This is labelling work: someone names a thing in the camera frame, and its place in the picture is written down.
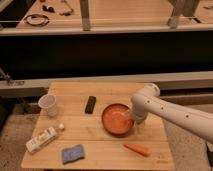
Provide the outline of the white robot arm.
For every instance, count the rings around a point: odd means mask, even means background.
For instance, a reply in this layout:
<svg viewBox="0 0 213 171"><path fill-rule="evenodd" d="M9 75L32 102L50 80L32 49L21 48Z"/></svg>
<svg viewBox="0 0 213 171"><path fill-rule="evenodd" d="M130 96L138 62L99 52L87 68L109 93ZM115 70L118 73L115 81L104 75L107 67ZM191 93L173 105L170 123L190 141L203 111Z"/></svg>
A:
<svg viewBox="0 0 213 171"><path fill-rule="evenodd" d="M131 96L131 116L137 124L155 114L213 144L213 114L170 103L159 98L156 84L147 83Z"/></svg>

